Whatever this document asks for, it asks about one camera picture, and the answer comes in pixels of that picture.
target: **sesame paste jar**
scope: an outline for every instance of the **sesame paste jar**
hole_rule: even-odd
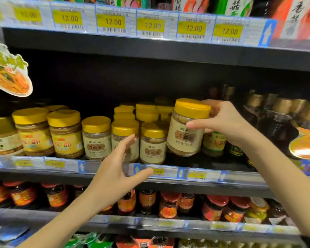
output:
[[[50,156],[54,153],[47,122],[48,112],[46,108],[28,108],[12,114],[27,156]]]
[[[145,164],[162,164],[166,156],[166,133],[161,122],[143,123],[140,138],[140,160]]]
[[[112,150],[132,134],[136,135],[136,141],[125,151],[123,162],[135,162],[139,158],[139,123],[136,120],[116,120],[111,123]]]
[[[208,118],[211,107],[201,101],[180,98],[176,100],[170,121],[167,146],[178,156],[190,157],[197,153],[202,143],[204,129],[190,130],[186,123]]]
[[[57,157],[75,159],[84,155],[80,113],[58,110],[48,114],[50,133]]]
[[[89,160],[103,160],[111,153],[110,118],[87,117],[82,121],[85,154]]]

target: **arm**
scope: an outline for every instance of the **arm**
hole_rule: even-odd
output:
[[[302,235],[310,237],[310,179],[227,101],[205,100],[216,116],[187,123],[190,129],[218,131],[242,148]]]
[[[126,148],[134,143],[134,136],[133,134],[122,140],[105,158],[89,187],[81,196],[17,248],[62,248],[79,227],[91,217],[116,203],[153,174],[153,169],[147,168],[132,177],[125,177],[122,171],[123,154]]]

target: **gold lid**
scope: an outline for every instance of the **gold lid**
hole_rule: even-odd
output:
[[[252,107],[259,107],[262,103],[263,96],[258,94],[251,94],[248,98],[247,105]]]
[[[277,96],[278,96],[277,94],[272,94],[272,93],[267,94],[264,99],[264,105],[266,106],[273,105]]]
[[[292,107],[293,100],[287,98],[277,98],[273,105],[273,111],[287,115]]]
[[[233,95],[234,90],[235,90],[235,87],[232,87],[232,86],[225,87],[223,90],[222,99],[226,101],[229,100],[231,96]]]
[[[0,135],[6,133],[17,133],[11,117],[0,117]]]
[[[303,109],[305,103],[305,99],[294,99],[293,105],[291,107],[291,112],[299,113]]]

